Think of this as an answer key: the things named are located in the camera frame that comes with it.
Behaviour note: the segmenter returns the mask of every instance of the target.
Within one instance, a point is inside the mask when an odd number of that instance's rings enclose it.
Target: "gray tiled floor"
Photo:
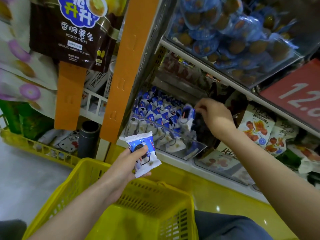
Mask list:
[[[0,221],[29,225],[71,169],[16,149],[0,138]]]

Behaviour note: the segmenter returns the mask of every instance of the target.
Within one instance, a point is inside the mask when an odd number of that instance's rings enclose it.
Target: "orange strip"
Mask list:
[[[73,131],[77,128],[86,69],[60,62],[55,129]]]
[[[130,0],[100,137],[116,142],[159,0]]]

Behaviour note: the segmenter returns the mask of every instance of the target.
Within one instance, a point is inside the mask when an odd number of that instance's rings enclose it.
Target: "dark gray tumbler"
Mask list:
[[[79,133],[78,157],[94,158],[94,151],[98,142],[100,125],[97,122],[88,120],[83,122]]]

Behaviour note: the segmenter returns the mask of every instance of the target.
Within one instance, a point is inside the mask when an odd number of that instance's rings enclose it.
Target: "white label sticker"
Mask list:
[[[77,43],[75,43],[73,41],[68,40],[68,46],[76,48],[76,49],[82,51],[82,44],[77,44]]]

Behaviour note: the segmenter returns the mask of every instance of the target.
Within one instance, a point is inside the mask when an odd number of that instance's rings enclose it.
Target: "basket bottom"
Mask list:
[[[99,218],[86,240],[157,239],[158,228],[157,218],[111,205]]]

